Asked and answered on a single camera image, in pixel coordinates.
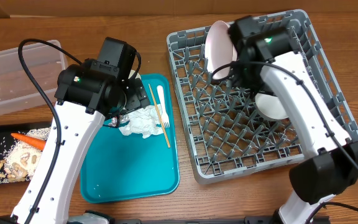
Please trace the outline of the white paper cup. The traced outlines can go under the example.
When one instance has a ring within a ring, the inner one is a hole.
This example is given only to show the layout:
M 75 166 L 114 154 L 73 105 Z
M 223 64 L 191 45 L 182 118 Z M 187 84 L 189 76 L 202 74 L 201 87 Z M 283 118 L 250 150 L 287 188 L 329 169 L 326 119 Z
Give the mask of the white paper cup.
M 131 79 L 131 78 L 134 78 L 134 79 L 139 78 L 139 79 L 141 79 L 141 76 L 140 76 L 139 73 L 136 73 L 135 70 L 131 70 L 131 72 L 129 74 L 129 79 Z

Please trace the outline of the grey bowl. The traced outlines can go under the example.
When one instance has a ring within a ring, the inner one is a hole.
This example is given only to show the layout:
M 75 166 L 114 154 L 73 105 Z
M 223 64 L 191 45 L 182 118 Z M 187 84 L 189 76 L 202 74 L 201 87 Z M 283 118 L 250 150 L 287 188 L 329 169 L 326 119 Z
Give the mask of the grey bowl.
M 276 96 L 258 93 L 255 96 L 255 105 L 259 115 L 269 121 L 280 121 L 288 118 L 284 107 Z

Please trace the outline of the white round plate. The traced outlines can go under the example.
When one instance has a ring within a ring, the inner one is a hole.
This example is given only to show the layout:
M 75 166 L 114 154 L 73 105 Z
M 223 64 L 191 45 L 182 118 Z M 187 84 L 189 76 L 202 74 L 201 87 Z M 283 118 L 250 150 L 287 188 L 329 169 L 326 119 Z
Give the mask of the white round plate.
M 230 67 L 214 72 L 219 67 L 237 60 L 237 52 L 229 38 L 230 25 L 224 21 L 216 21 L 209 29 L 204 57 L 208 60 L 207 71 L 212 74 L 211 83 L 217 84 L 223 78 L 227 78 L 231 72 Z

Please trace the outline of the orange carrot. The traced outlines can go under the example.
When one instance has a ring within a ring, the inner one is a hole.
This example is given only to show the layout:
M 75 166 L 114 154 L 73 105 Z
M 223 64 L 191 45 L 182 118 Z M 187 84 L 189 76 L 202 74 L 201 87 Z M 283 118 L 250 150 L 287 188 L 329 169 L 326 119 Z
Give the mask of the orange carrot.
M 19 133 L 11 133 L 11 136 L 14 139 L 20 140 L 38 150 L 43 151 L 45 145 L 46 145 L 46 141 L 41 140 L 41 139 L 37 139 L 37 138 L 33 138 L 30 136 L 26 136 L 24 134 L 19 134 Z

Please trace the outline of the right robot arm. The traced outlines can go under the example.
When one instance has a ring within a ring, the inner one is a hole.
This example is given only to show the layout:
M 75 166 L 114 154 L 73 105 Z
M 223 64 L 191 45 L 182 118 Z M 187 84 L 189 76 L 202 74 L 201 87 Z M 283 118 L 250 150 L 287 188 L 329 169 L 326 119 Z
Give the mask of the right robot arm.
M 286 27 L 264 31 L 247 16 L 228 35 L 241 67 L 242 85 L 267 86 L 280 100 L 298 136 L 304 161 L 289 171 L 293 192 L 273 216 L 275 223 L 311 223 L 358 180 L 358 141 L 337 122 L 306 70 L 301 48 Z

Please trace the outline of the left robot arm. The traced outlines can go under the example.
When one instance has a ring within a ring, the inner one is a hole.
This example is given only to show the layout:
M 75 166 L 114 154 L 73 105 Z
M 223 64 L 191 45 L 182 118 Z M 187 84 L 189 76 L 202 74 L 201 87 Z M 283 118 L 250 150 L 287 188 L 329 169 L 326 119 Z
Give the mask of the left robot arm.
M 125 41 L 105 38 L 98 58 L 76 60 L 62 70 L 53 104 L 31 74 L 17 49 L 26 75 L 53 114 L 50 133 L 30 184 L 10 215 L 0 223 L 114 223 L 109 215 L 85 211 L 68 215 L 71 196 L 88 149 L 104 122 L 150 104 L 138 71 L 132 71 L 140 53 Z

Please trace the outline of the grey dishwasher rack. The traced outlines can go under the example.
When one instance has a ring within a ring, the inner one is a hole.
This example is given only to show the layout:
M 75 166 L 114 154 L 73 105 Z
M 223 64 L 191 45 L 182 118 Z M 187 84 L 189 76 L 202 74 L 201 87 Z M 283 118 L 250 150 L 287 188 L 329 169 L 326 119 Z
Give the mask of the grey dishwasher rack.
M 318 93 L 335 120 L 358 141 L 358 126 L 307 13 L 301 9 L 257 17 L 262 30 L 286 27 L 299 45 Z M 207 69 L 209 27 L 167 36 L 168 61 L 194 177 L 212 184 L 301 162 L 298 136 L 288 119 L 258 114 L 250 90 L 214 85 Z

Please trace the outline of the wooden chopstick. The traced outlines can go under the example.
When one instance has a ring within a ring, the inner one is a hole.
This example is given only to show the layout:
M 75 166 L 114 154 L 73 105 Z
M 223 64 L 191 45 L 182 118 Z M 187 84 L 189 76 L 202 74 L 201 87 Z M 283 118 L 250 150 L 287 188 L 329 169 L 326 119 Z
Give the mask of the wooden chopstick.
M 156 112 L 157 112 L 158 119 L 159 119 L 159 121 L 160 121 L 160 125 L 161 125 L 161 127 L 162 127 L 163 135 L 164 135 L 165 140 L 166 140 L 166 143 L 167 143 L 167 147 L 168 147 L 168 148 L 171 148 L 170 141 L 169 141 L 169 139 L 168 139 L 168 136 L 167 136 L 167 133 L 166 133 L 166 130 L 165 130 L 165 126 L 164 126 L 164 124 L 163 124 L 162 117 L 161 117 L 159 108 L 158 108 L 158 106 L 157 106 L 157 102 L 156 102 L 156 100 L 155 100 L 154 93 L 153 93 L 153 91 L 152 91 L 152 87 L 151 87 L 150 84 L 148 84 L 148 86 L 149 86 L 150 94 L 151 94 L 151 96 L 152 96 L 152 100 L 153 100 L 153 103 L 154 103 L 154 106 L 155 106 L 155 110 L 156 110 Z

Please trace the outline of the red foil wrapper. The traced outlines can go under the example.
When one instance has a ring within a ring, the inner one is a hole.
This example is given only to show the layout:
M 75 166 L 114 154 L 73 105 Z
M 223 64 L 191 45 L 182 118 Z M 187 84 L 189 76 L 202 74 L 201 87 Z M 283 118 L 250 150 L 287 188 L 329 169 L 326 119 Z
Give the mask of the red foil wrapper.
M 117 115 L 110 119 L 108 126 L 118 128 L 121 124 L 127 123 L 129 120 L 130 120 L 130 118 L 126 114 Z

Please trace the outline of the crumpled white napkin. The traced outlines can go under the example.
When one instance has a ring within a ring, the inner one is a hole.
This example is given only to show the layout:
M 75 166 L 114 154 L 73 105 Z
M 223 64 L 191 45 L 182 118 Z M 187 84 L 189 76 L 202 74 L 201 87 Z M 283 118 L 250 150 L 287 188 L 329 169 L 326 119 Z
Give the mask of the crumpled white napkin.
M 122 135 L 141 134 L 143 139 L 163 133 L 154 105 L 146 106 L 120 118 L 119 130 Z

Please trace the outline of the white plastic fork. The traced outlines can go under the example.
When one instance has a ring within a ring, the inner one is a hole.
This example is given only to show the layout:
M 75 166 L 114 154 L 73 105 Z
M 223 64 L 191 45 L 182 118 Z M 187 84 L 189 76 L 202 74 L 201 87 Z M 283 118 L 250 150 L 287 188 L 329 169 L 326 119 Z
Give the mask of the white plastic fork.
M 169 128 L 170 127 L 170 121 L 169 121 L 169 117 L 166 111 L 166 102 L 165 102 L 165 94 L 164 94 L 164 89 L 162 85 L 157 86 L 157 94 L 159 97 L 159 101 L 162 107 L 162 122 L 165 128 Z

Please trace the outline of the teal plastic tray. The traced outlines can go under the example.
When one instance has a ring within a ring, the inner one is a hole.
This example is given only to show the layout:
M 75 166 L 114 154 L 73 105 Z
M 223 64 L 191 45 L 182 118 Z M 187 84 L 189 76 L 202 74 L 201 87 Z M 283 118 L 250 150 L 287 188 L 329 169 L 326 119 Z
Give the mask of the teal plastic tray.
M 150 109 L 160 112 L 158 86 L 164 90 L 170 126 L 165 134 L 144 138 L 123 135 L 103 126 L 95 136 L 80 174 L 83 198 L 89 203 L 117 202 L 174 192 L 180 182 L 173 106 L 168 80 L 161 74 L 141 76 Z

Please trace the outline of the clear plastic bin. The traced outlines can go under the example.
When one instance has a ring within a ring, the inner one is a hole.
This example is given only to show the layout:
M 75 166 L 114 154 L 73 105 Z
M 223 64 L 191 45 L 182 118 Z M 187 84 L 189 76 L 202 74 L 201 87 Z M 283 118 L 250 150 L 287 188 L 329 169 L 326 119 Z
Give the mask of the clear plastic bin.
M 23 58 L 49 100 L 56 102 L 57 79 L 68 65 L 66 56 L 50 46 L 36 43 L 23 47 Z M 0 115 L 44 104 L 44 99 L 23 71 L 17 49 L 0 51 Z

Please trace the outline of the rice and peanut shells pile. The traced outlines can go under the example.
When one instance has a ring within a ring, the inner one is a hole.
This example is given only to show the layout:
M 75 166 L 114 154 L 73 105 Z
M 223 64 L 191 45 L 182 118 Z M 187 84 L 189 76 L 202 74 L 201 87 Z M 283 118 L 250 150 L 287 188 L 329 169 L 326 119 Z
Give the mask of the rice and peanut shells pile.
M 35 174 L 41 155 L 41 150 L 19 141 L 7 159 L 0 161 L 0 169 L 7 164 L 4 170 L 9 183 L 30 181 Z

